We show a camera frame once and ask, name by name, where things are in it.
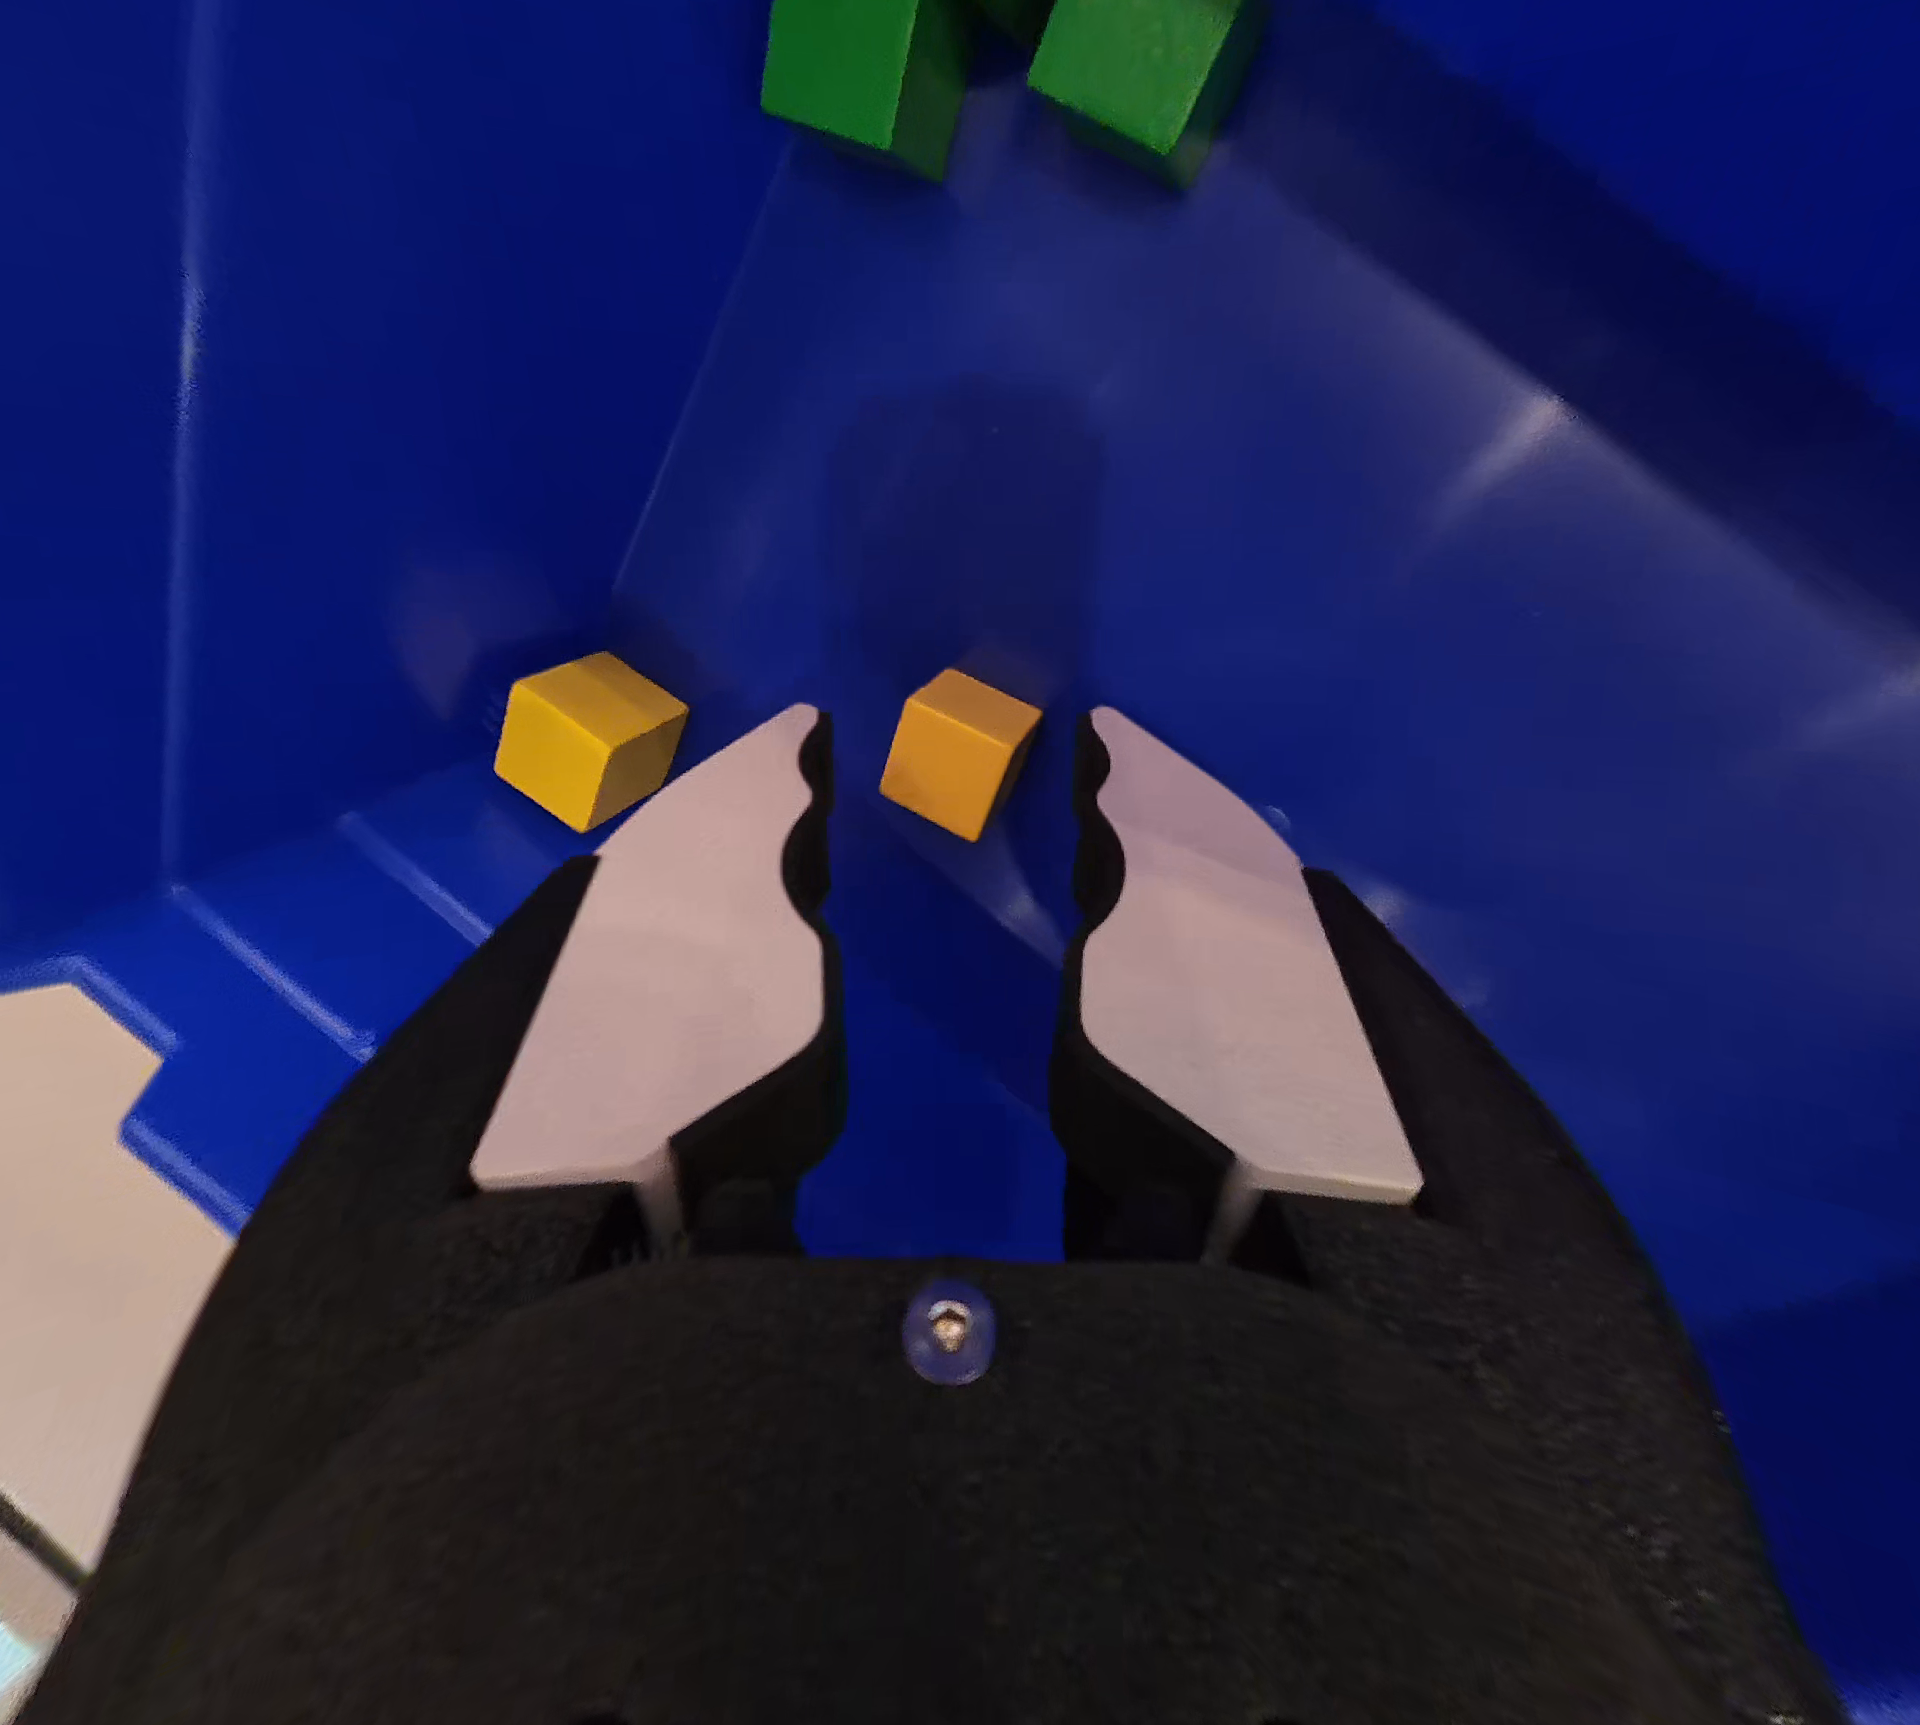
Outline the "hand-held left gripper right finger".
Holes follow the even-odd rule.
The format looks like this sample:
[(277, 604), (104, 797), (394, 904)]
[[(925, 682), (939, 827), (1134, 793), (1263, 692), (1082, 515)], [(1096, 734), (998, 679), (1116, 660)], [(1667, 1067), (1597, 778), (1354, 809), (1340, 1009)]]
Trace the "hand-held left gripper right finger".
[(1426, 1175), (1308, 869), (1112, 704), (1073, 740), (1049, 1055), (1071, 1252), (1221, 1263), (1270, 1199), (1410, 1214)]

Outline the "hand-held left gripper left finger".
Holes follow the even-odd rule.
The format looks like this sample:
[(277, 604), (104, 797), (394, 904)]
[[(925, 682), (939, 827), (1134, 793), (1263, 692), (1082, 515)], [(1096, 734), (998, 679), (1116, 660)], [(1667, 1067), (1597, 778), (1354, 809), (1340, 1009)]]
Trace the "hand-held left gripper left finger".
[(621, 1185), (656, 1244), (740, 1187), (793, 1205), (847, 1113), (831, 737), (792, 704), (597, 846), (472, 1152), (479, 1191)]

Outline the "yellow wooden cube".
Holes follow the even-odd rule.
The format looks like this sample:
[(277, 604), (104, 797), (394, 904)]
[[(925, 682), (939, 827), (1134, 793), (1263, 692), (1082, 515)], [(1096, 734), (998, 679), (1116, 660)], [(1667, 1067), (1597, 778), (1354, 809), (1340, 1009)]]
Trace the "yellow wooden cube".
[(1011, 793), (1041, 723), (1038, 704), (947, 667), (902, 704), (880, 795), (975, 844)]
[(518, 679), (496, 778), (573, 832), (606, 827), (667, 778), (689, 708), (612, 653)]

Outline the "blue plastic bin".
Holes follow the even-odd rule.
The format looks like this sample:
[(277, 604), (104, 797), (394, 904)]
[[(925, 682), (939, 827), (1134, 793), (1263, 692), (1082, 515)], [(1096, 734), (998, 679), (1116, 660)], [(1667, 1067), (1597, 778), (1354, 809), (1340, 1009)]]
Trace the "blue plastic bin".
[[(1845, 1722), (1915, 1722), (1915, 0), (1270, 0), (1187, 193), (987, 33), (943, 183), (771, 0), (4, 0), (4, 992), (147, 1418), (275, 1170), (563, 862), (518, 675), (833, 727), (813, 1260), (1057, 1262), (1114, 704), (1435, 981), (1638, 1236)], [(881, 797), (1041, 708), (975, 844)]]

